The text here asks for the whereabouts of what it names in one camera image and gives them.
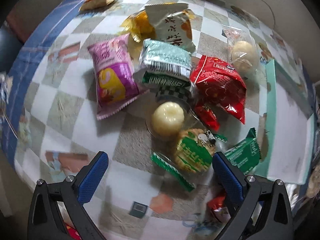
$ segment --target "blue border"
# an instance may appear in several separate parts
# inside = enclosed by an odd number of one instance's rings
[[[19,119],[27,89],[42,58],[64,29],[79,13],[84,0],[64,0],[35,29],[14,61],[9,76],[13,76],[13,84],[6,108],[7,116],[18,131]],[[17,139],[7,122],[2,128],[2,150],[10,165],[14,168],[14,154]]]

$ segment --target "table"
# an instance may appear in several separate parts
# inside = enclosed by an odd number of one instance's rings
[[[145,124],[144,106],[154,103],[152,93],[97,121],[93,63],[87,46],[116,36],[122,30],[119,25],[145,4],[186,2],[196,14],[191,22],[197,48],[194,57],[208,55],[227,60],[222,25],[252,35],[259,49],[262,73],[271,58],[292,73],[297,57],[277,33],[256,17],[219,0],[117,0],[108,10],[79,14],[83,2],[63,1],[21,49],[9,73],[13,85],[6,109],[19,139],[4,123],[2,149],[32,190],[39,178],[48,183],[62,181],[76,174],[98,151],[105,151],[109,168],[84,207],[107,239],[195,239],[190,220],[203,212],[203,203],[218,192],[212,182],[213,170],[192,194],[187,194],[151,163],[151,151],[164,147],[153,140]],[[249,82],[246,85],[245,125],[232,116],[221,115],[220,132],[232,146],[255,127],[263,152],[267,97],[264,74],[259,86]],[[132,207],[145,212],[143,218],[129,215]]]

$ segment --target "pink snack wrapper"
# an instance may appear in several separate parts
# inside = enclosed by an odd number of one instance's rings
[[[148,89],[132,78],[127,51],[129,33],[88,47],[93,58],[97,88],[97,119],[107,118],[133,102]]]

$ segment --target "red snack wrapper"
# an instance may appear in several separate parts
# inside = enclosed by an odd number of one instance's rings
[[[217,210],[219,208],[223,208],[224,207],[223,203],[224,203],[225,198],[226,198],[226,192],[225,192],[225,190],[223,190],[217,197],[210,200],[207,203],[207,205],[212,210]]]
[[[218,123],[216,115],[203,101],[196,104],[194,111],[205,126],[215,131],[219,130],[220,124]]]
[[[203,55],[190,74],[205,101],[217,104],[244,124],[246,86],[233,66]]]

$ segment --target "checkered tablecloth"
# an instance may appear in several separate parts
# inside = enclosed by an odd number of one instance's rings
[[[68,4],[78,6],[83,1],[71,0]],[[62,181],[65,176],[75,174],[98,151],[108,153],[109,168],[92,200],[84,207],[109,240],[196,239],[192,227],[185,221],[201,212],[203,203],[216,193],[211,181],[212,168],[196,190],[187,194],[177,181],[151,163],[151,152],[164,150],[163,143],[152,138],[145,122],[146,106],[155,103],[154,94],[141,96],[107,119],[96,119],[93,62],[87,47],[116,36],[122,30],[121,23],[145,4],[167,2],[188,3],[196,14],[191,22],[196,46],[193,56],[217,56],[226,61],[227,38],[222,35],[222,25],[234,26],[249,32],[255,39],[260,48],[262,70],[271,58],[263,54],[267,50],[297,83],[305,86],[300,75],[300,59],[290,46],[254,16],[219,0],[117,0],[107,10],[77,14],[50,48],[43,47],[44,57],[22,98],[21,116],[9,115],[15,107],[15,103],[10,105],[15,99],[10,95],[7,112],[13,124],[17,122],[15,118],[20,118],[19,139],[12,143],[6,127],[3,150],[15,152],[16,172],[31,189],[39,178],[48,183]],[[19,74],[16,76],[15,91],[19,86]],[[259,86],[247,81],[246,85],[245,125],[221,113],[218,114],[220,133],[232,146],[246,136],[249,128],[255,127],[263,150],[267,84],[262,75]],[[157,201],[166,212],[157,213],[150,208]],[[143,218],[129,214],[133,206],[145,213]]]

